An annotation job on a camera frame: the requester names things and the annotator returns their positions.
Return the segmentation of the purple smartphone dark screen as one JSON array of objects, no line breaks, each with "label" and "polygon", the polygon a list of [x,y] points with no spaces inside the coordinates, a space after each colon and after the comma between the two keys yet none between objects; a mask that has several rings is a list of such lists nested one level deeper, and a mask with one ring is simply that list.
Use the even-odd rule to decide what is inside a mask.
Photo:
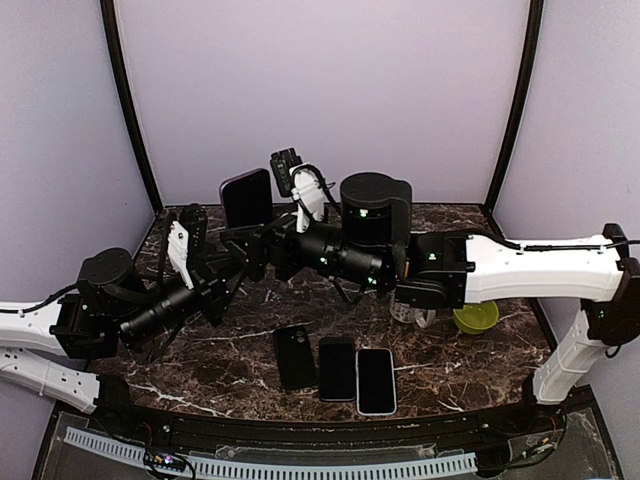
[{"label": "purple smartphone dark screen", "polygon": [[352,338],[324,337],[320,340],[319,398],[323,402],[355,400],[355,344]]}]

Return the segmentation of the light blue smartphone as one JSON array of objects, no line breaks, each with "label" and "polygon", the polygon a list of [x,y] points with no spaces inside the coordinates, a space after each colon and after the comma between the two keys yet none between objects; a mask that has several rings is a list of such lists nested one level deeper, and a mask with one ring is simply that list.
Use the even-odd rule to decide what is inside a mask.
[{"label": "light blue smartphone", "polygon": [[389,349],[357,352],[356,406],[363,416],[390,416],[396,412],[394,362]]}]

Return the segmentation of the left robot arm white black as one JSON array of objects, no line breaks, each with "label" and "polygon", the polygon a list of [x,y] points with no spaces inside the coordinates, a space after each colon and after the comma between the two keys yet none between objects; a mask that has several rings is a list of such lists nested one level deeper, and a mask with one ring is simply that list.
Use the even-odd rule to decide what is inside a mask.
[{"label": "left robot arm white black", "polygon": [[165,335],[173,341],[197,313],[218,322],[245,275],[227,252],[189,254],[175,275],[145,286],[130,253],[110,248],[83,261],[76,282],[45,301],[1,306],[1,377],[101,417],[120,436],[141,427],[129,387],[113,375],[81,372],[57,358],[111,358]]}]

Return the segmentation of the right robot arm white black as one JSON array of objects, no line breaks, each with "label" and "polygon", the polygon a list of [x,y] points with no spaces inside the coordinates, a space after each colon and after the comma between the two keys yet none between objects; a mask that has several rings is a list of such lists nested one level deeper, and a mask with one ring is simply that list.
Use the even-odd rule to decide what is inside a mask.
[{"label": "right robot arm white black", "polygon": [[639,335],[639,263],[615,223],[591,237],[542,243],[483,231],[415,233],[409,183],[366,172],[341,182],[340,225],[332,226],[319,177],[292,176],[288,187],[296,213],[221,234],[254,281],[268,267],[281,280],[309,268],[426,311],[510,298],[579,300],[570,331],[511,410],[510,424],[521,434],[545,422],[549,405],[562,403],[610,348]]}]

